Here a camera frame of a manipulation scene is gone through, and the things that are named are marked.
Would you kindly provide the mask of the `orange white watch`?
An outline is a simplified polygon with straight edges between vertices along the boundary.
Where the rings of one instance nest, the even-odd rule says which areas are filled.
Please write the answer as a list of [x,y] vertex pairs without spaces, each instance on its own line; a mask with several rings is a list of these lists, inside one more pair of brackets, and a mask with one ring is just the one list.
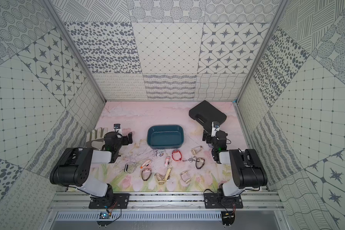
[[152,163],[152,160],[146,160],[142,165],[141,165],[141,169],[147,168],[149,167],[149,165]]

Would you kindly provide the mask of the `red transparent watch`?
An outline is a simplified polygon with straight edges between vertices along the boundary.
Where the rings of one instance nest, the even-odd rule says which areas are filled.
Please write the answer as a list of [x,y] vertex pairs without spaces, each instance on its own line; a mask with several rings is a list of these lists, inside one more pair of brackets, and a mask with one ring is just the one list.
[[182,160],[182,153],[180,152],[179,149],[175,149],[172,151],[172,160],[174,162],[180,162]]

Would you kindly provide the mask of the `brown strap watch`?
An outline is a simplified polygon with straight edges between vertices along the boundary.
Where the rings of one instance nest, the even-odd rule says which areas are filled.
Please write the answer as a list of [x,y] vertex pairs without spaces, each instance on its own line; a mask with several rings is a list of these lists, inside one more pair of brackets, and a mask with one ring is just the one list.
[[152,175],[151,168],[145,168],[141,172],[141,178],[142,178],[143,181],[148,181],[149,178],[151,177],[151,175]]

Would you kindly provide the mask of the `pink white watch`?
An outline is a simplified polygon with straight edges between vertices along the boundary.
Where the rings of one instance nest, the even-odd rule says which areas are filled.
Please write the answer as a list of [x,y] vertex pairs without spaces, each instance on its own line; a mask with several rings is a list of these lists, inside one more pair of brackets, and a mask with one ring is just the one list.
[[165,168],[167,168],[168,166],[169,166],[169,164],[170,164],[170,156],[167,156],[166,158],[165,158],[165,162],[164,162],[164,167]]

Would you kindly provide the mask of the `cream watch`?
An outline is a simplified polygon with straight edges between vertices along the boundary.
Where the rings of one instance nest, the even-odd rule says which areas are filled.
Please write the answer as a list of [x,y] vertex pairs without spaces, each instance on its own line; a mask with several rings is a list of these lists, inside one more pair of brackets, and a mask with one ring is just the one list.
[[189,184],[191,183],[191,176],[189,174],[189,171],[183,171],[180,173],[180,177],[181,177],[181,180],[185,183],[185,184]]

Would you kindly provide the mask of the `beige watch pair front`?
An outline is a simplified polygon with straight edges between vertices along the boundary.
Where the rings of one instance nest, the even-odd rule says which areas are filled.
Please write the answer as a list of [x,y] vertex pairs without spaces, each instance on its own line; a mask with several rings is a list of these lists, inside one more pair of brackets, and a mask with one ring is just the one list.
[[162,186],[170,179],[171,170],[172,170],[171,168],[168,168],[165,175],[162,175],[160,173],[156,173],[154,175],[158,185]]

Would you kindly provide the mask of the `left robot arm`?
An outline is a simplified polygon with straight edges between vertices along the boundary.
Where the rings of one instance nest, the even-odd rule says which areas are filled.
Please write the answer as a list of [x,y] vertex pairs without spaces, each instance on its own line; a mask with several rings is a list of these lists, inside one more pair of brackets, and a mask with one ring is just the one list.
[[122,146],[133,143],[133,134],[126,136],[112,131],[104,135],[104,145],[100,150],[91,148],[66,148],[50,173],[51,184],[74,187],[93,197],[113,199],[113,189],[109,184],[94,178],[91,167],[94,164],[115,163]]

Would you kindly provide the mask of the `beige square face watch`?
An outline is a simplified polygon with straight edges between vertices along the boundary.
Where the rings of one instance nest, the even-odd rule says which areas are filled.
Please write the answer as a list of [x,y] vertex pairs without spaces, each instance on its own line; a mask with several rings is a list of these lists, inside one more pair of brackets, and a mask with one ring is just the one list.
[[191,149],[191,153],[193,156],[196,156],[198,153],[202,151],[203,147],[202,146],[197,146]]

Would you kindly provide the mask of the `dark brown gold watch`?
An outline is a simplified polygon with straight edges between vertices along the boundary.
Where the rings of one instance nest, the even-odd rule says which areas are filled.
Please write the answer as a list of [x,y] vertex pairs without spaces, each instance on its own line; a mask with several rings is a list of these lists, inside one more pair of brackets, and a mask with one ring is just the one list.
[[195,167],[196,169],[201,169],[205,165],[205,159],[204,158],[196,158],[195,159]]

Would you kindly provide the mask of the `patterned white black watch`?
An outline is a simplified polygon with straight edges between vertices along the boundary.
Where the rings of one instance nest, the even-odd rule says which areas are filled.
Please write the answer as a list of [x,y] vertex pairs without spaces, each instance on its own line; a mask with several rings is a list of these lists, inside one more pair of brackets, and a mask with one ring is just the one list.
[[137,164],[136,163],[128,163],[125,165],[124,171],[126,173],[133,173],[137,168]]

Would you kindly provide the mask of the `teal storage box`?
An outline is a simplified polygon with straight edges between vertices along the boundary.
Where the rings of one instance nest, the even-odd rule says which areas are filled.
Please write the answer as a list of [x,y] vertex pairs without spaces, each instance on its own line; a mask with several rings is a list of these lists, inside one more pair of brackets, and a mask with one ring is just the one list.
[[184,130],[179,125],[156,125],[147,133],[147,144],[152,149],[178,149],[184,140]]

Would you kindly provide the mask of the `purple white watch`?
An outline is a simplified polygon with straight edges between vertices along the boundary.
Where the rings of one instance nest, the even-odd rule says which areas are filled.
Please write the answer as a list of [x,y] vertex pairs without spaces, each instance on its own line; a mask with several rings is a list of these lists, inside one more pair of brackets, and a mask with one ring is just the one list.
[[162,157],[165,155],[165,150],[164,149],[157,149],[157,150],[155,149],[154,153],[156,156]]

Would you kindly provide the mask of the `black plastic case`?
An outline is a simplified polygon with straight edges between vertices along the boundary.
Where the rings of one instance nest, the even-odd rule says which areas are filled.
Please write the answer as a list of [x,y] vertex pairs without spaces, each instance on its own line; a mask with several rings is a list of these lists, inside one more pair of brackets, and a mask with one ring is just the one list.
[[189,116],[197,121],[205,131],[211,132],[212,123],[219,122],[222,125],[227,116],[219,111],[216,107],[210,104],[208,101],[203,101],[189,110]]

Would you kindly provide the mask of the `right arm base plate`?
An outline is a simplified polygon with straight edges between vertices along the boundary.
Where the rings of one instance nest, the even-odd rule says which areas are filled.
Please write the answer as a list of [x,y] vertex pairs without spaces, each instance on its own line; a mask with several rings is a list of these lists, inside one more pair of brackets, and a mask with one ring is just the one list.
[[227,197],[218,196],[216,193],[204,193],[206,209],[242,209],[243,203],[240,196]]

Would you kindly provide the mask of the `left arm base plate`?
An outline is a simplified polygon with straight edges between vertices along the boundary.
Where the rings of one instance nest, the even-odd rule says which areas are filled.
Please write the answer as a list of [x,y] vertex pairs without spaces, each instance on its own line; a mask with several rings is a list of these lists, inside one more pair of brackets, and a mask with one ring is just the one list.
[[126,209],[129,203],[129,193],[113,194],[112,198],[107,197],[92,197],[89,204],[89,209]]

